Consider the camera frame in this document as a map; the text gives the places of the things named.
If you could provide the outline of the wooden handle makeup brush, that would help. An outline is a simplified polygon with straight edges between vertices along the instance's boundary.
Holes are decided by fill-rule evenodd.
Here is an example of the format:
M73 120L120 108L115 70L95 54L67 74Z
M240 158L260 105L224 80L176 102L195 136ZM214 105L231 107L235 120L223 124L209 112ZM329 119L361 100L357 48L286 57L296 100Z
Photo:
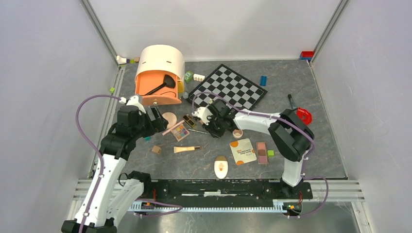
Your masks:
M201 146L191 146L191 147L173 147L174 153L186 152L186 151L195 151L200 150Z

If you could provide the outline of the black fan brush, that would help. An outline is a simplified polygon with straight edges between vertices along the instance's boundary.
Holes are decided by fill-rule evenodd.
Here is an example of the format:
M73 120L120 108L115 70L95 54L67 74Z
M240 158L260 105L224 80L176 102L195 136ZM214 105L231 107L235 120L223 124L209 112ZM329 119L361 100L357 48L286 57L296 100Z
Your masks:
M146 96L147 95L152 95L156 91L160 90L163 87L175 88L175 86L176 86L176 81L174 80L174 78L170 75L164 75L163 83L161 85L159 85L158 87L154 88L153 90L149 91L145 95Z

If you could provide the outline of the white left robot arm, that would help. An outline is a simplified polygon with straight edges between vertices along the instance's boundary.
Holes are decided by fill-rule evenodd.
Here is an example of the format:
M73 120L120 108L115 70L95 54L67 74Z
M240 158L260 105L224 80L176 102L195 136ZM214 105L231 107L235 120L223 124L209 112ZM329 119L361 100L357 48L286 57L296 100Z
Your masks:
M166 130L167 120L156 106L151 113L137 106L122 106L117 112L117 122L102 139L98 167L86 198L73 220L64 221L64 233L115 233L118 225L138 198L151 195L153 185L148 173L133 171L124 187L113 198L115 184L130 153L140 138Z

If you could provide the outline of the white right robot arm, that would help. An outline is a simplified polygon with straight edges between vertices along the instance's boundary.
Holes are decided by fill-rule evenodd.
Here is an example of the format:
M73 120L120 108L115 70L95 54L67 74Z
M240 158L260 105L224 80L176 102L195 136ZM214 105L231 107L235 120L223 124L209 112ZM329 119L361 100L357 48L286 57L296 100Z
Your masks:
M206 107L192 112L203 122L203 128L220 138L226 131L249 130L269 135L284 158L280 179L281 194L285 198L303 198L304 159L314 149L314 133L291 109L281 113L261 113L230 106L217 99Z

